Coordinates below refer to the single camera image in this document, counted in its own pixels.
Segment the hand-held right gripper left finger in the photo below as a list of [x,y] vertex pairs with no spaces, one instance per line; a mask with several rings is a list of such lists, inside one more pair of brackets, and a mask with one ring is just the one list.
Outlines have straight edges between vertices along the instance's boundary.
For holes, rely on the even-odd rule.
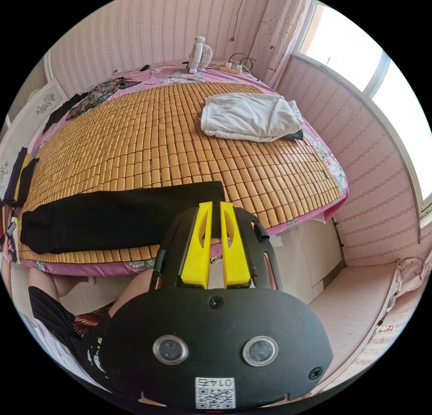
[[200,203],[181,272],[184,285],[207,289],[212,239],[212,202]]

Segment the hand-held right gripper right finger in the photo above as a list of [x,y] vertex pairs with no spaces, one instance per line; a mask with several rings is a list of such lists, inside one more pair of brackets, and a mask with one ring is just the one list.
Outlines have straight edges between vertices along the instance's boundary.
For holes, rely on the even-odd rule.
[[220,225],[224,287],[249,287],[251,274],[232,203],[220,203]]

